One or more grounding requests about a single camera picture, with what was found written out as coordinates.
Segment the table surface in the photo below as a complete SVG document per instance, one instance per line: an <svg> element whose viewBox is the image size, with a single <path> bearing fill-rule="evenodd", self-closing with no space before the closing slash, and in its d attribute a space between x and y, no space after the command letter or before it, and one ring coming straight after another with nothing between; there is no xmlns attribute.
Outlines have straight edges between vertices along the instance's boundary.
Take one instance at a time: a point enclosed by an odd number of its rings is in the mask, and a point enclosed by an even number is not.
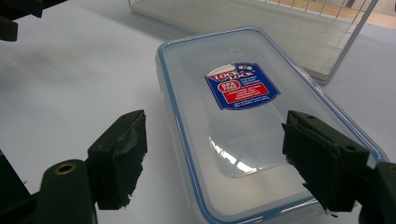
<svg viewBox="0 0 396 224"><path fill-rule="evenodd" d="M130 12L128 3L69 0L43 18L17 20L19 40L0 42L0 148L31 193L51 165L85 160L117 117L147 114L148 155L130 205L98 211L100 223L200 223L188 207L172 148L154 57L187 36ZM365 25L328 95L396 161L396 30ZM359 208L304 223L358 223Z"/></svg>

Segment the label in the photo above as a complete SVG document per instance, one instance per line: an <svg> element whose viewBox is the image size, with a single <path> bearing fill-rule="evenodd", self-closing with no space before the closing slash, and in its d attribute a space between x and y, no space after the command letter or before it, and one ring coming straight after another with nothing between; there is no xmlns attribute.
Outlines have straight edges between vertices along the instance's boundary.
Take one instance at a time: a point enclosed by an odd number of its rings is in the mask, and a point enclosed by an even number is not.
<svg viewBox="0 0 396 224"><path fill-rule="evenodd" d="M249 109L268 104L280 94L256 63L227 64L205 79L220 109Z"/></svg>

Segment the transparent lid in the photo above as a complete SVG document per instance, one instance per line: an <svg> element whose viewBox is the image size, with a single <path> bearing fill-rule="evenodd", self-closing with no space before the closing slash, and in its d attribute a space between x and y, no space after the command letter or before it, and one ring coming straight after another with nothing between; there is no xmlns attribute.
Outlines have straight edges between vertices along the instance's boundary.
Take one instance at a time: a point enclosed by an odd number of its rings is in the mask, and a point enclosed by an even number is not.
<svg viewBox="0 0 396 224"><path fill-rule="evenodd" d="M281 123L289 110L322 119L369 148L372 161L384 160L375 144L258 29L166 43L157 63L195 197L209 222L266 220L315 204L282 154Z"/></svg>

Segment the blue rim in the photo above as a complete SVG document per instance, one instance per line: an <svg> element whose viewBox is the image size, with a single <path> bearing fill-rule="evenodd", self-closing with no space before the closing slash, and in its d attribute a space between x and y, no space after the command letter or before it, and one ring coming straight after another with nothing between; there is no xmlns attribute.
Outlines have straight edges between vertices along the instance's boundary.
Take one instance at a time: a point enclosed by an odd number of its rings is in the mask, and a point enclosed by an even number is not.
<svg viewBox="0 0 396 224"><path fill-rule="evenodd" d="M202 215L204 216L204 218L208 222L216 223L216 224L218 224L218 223L219 224L220 223L224 223L224 224L226 224L226 223L227 224L253 223L258 220L268 221L275 217L280 217L280 216L286 215L287 213L282 213L282 211L284 211L285 209L289 209L289 208L304 204L308 201L312 201L315 199L313 196L305 197L305 198L302 198L301 200L295 201L293 203L287 203L285 205L276 207L274 209L271 209L271 210L268 210L268 211L250 216L250 217L244 217L244 218L241 218L241 219L238 219L235 221L222 221L222 220L216 218L215 216L213 216L213 214L210 213L209 209L206 206L204 194L202 193L198 175L196 173L195 165L194 165L194 162L192 159L190 146L189 146L189 144L187 144L188 138L187 138L187 135L185 132L184 125L182 123L180 111L177 106L176 96L173 91L173 86L172 86L172 82L169 77L169 73L167 71L167 66L165 63L165 59L163 57L163 51L166 48L168 48L172 45L175 45L175 44L192 41L192 40L197 40L197 39L201 39L201 38L207 38L207 37L213 36L213 35L224 35L224 34L228 34L228 33L240 32L240 31L245 31L245 30L258 32L261 35L263 35L263 37L265 39L267 39L269 41L269 43L271 44L271 47L273 47L282 56L282 58L293 68L293 70L305 81L305 83L310 87L310 89L312 91L314 91L321 100L323 100L323 102L330 108L330 110L348 127L348 129L361 141L361 143L371 151L376 162L388 160L388 158L385 156L385 154L382 152L382 150L369 137L367 137L367 135L348 116L346 116L340 108L338 108L338 106L320 89L319 85L316 82L314 82L312 80L312 78L302 68L300 68L298 65L296 65L292 61L292 59L289 58L289 56L265 32L263 32L257 28L247 27L247 28L235 29L235 30L226 31L226 32L220 32L220 33L216 33L216 34L212 34L212 35L198 35L198 36L193 36L193 37L187 37L184 39L171 41L171 42L162 44L158 49L158 56L159 56L162 70L163 70L163 77L164 77L164 81L166 84L166 89L169 94L170 103L171 103L171 106L172 106L172 109L174 112L175 120L177 122L177 129L178 129L178 133L180 134L181 145L183 147L184 156L187 161L187 166L188 166L188 171L189 171L189 175L191 178L194 196L195 196L198 207L199 207ZM308 203L307 205L298 206L298 208L291 209L291 212L304 209L308 206L312 206L312 203Z"/></svg>

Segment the black object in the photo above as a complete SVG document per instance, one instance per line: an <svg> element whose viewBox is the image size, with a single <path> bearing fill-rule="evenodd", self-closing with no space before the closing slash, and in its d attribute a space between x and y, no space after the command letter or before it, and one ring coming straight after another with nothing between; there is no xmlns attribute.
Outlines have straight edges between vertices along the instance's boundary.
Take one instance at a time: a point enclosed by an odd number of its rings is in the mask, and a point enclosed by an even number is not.
<svg viewBox="0 0 396 224"><path fill-rule="evenodd" d="M360 223L396 223L396 164L366 165L369 151L311 115L289 111L283 154L324 210L350 212Z"/></svg>
<svg viewBox="0 0 396 224"><path fill-rule="evenodd" d="M17 179L13 186L21 188L8 187L6 193L20 194L21 198L2 203L0 223L96 223L96 202L100 209L117 210L128 205L146 153L144 111L125 114L90 147L86 161L63 161L50 167L38 193L26 195L15 172L1 179Z"/></svg>
<svg viewBox="0 0 396 224"><path fill-rule="evenodd" d="M0 0L0 40L17 41L18 24L15 21L27 15L41 18L43 10L66 0Z"/></svg>

